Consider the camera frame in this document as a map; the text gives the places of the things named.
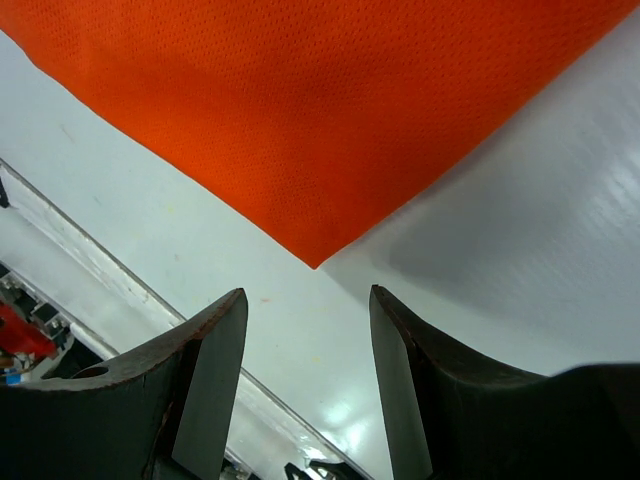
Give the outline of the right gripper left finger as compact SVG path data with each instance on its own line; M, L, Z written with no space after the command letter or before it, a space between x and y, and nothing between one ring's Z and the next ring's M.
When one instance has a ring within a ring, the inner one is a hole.
M2 387L2 478L218 478L247 321L234 289L70 379Z

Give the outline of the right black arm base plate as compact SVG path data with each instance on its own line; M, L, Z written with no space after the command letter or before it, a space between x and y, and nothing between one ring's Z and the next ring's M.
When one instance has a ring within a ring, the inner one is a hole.
M365 480L358 470L346 462L330 463L311 460L309 465L301 469L293 463L287 463L284 472L288 480Z

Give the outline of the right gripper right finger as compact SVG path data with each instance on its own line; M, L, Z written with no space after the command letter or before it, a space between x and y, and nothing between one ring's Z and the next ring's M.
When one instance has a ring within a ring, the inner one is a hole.
M374 362L397 479L635 479L639 367L544 376L492 359L370 291Z

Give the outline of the orange t-shirt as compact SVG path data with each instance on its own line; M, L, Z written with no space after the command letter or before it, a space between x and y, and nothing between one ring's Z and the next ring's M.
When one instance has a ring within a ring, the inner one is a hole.
M310 267L428 188L634 1L5 1L41 71Z

